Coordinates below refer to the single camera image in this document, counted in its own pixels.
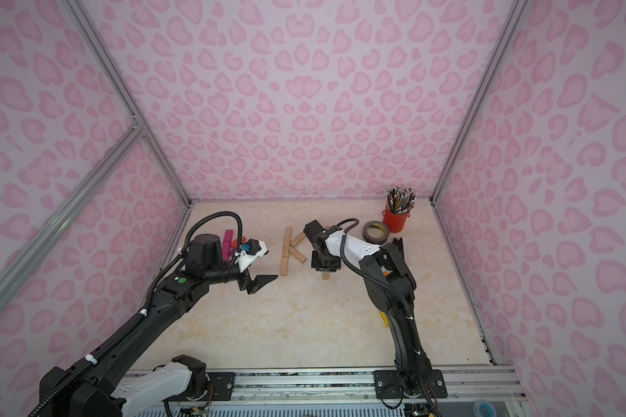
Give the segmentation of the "long natural wood block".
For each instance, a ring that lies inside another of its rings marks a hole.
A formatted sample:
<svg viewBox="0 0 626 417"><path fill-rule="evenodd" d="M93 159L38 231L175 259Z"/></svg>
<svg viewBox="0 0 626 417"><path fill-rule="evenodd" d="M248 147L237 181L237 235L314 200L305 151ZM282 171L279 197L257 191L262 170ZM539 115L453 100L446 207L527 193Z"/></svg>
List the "long natural wood block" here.
<svg viewBox="0 0 626 417"><path fill-rule="evenodd" d="M289 272L289 257L282 257L280 262L279 275L280 276L288 276Z"/></svg>

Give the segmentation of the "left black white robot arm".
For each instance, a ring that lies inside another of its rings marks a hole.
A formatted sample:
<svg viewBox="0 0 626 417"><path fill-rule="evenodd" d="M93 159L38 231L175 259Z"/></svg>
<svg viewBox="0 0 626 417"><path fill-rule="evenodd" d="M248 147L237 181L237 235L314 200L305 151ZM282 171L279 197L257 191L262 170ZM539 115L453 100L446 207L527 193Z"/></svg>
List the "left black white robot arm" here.
<svg viewBox="0 0 626 417"><path fill-rule="evenodd" d="M174 357L146 376L125 382L137 359L175 321L188 313L210 286L234 281L249 295L276 280L250 276L252 262L267 255L265 242L250 239L226 261L219 236L201 234L191 250L170 264L172 273L146 297L144 307L107 341L68 369L55 367L39 384L33 416L134 416L172 398L210 398L213 387L204 362L187 354Z"/></svg>

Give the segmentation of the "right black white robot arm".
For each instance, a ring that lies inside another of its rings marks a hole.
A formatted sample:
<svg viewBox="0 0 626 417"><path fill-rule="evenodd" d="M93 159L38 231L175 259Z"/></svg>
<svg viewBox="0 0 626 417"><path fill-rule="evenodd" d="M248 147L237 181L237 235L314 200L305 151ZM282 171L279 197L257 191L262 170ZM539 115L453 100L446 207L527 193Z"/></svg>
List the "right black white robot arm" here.
<svg viewBox="0 0 626 417"><path fill-rule="evenodd" d="M346 267L363 278L368 297L385 315L395 347L396 387L410 398L446 398L442 372L434 369L420 341L415 320L416 280L393 243L368 243L350 235L356 218L328 228L314 220L304 226L313 248L313 268L336 272Z"/></svg>

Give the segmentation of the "red block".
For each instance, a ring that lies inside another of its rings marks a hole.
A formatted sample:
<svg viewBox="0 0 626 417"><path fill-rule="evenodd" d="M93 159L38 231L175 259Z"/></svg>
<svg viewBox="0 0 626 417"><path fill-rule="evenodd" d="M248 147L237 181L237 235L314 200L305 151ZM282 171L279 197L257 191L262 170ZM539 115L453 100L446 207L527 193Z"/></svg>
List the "red block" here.
<svg viewBox="0 0 626 417"><path fill-rule="evenodd" d="M246 243L246 242L247 242L246 237L242 237L242 239L241 239L241 243L239 243L239 242L238 242L238 239L235 239L235 240L232 242L232 246L233 246L233 247L237 247L237 246L240 246L241 244L244 244L244 243Z"/></svg>

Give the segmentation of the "yellow block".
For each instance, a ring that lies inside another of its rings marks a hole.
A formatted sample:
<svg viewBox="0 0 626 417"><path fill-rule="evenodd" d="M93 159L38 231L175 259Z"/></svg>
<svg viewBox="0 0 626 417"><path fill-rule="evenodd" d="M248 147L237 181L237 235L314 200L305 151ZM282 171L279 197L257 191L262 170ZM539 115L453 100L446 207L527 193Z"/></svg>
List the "yellow block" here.
<svg viewBox="0 0 626 417"><path fill-rule="evenodd" d="M389 325L389 321L387 319L386 314L384 314L383 312L380 312L380 316L382 317L382 320L383 320L384 325L386 326L386 328L389 328L390 325Z"/></svg>

